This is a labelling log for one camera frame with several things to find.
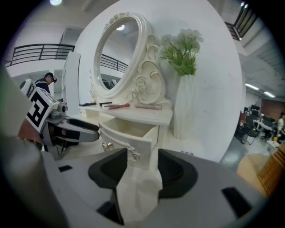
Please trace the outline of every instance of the fluorescent light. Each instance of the fluorescent light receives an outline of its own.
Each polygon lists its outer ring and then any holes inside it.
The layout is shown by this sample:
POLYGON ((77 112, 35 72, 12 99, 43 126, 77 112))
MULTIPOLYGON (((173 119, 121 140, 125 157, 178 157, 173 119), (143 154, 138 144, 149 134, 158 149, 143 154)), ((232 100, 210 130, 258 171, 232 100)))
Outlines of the fluorescent light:
POLYGON ((59 5, 62 0, 49 0, 49 2, 51 3, 51 5, 59 5))
POLYGON ((249 88, 252 88, 252 89, 254 89, 254 90, 259 90, 259 88, 255 87, 255 86, 253 86, 253 85, 251 85, 251 84, 248 84, 248 83, 246 83, 245 86, 247 86, 247 87, 249 87, 249 88))
POLYGON ((275 98, 275 96, 273 94, 271 94, 270 92, 264 92, 264 94, 271 97, 271 98, 275 98))
POLYGON ((123 30, 124 28, 125 28, 125 26, 122 25, 122 26, 120 26, 119 28, 117 28, 117 30, 118 30, 118 31, 121 31, 121 30, 123 30))

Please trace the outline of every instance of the railing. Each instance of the railing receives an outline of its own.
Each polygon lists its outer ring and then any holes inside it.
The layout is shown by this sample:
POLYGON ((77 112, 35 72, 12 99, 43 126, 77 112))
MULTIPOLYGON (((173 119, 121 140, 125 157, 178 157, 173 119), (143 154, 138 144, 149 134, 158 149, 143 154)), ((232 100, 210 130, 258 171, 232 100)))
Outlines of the railing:
POLYGON ((102 54, 101 56, 100 66, 108 67, 123 73, 126 71, 128 67, 127 64, 104 54, 102 54))
POLYGON ((234 24, 226 23, 232 37, 235 40, 241 40, 250 27, 253 25, 258 16, 253 12, 249 7, 248 3, 244 1, 241 4, 240 13, 237 16, 237 19, 234 24))
POLYGON ((19 63, 47 60, 66 59, 69 52, 74 51, 73 45, 62 44, 33 44, 14 48, 11 61, 7 61, 6 67, 19 63))

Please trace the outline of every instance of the brown wall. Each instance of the brown wall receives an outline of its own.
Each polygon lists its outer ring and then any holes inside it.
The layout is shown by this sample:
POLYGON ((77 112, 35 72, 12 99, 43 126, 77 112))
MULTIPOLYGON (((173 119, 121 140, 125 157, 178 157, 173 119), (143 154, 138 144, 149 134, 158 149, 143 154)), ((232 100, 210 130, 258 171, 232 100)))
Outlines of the brown wall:
POLYGON ((281 112, 285 112, 285 102, 262 99, 261 113, 266 116, 270 116, 275 120, 278 120, 280 118, 281 112))

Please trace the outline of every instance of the round ceiling light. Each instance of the round ceiling light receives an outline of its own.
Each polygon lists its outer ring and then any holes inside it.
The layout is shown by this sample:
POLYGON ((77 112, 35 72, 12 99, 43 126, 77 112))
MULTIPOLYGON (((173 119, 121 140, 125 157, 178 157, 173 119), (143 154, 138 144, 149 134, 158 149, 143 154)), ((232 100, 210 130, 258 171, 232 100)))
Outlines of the round ceiling light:
POLYGON ((49 0, 49 2, 51 3, 51 5, 59 5, 62 0, 49 0))
POLYGON ((121 31, 121 30, 123 30, 124 28, 125 28, 125 26, 122 25, 122 26, 120 26, 119 28, 117 28, 117 30, 118 30, 118 31, 121 31))

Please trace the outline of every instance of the person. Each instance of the person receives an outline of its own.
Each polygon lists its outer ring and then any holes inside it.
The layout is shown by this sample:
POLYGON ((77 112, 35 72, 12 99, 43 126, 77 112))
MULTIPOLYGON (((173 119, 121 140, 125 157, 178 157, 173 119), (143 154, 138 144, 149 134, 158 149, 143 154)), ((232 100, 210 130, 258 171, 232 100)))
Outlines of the person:
POLYGON ((54 81, 53 73, 48 72, 44 78, 35 81, 36 87, 46 90, 49 94, 49 85, 54 81))
POLYGON ((277 124, 277 137, 280 137, 282 135, 281 131, 284 128, 284 121, 285 121, 285 113, 281 112, 280 119, 278 120, 277 124))

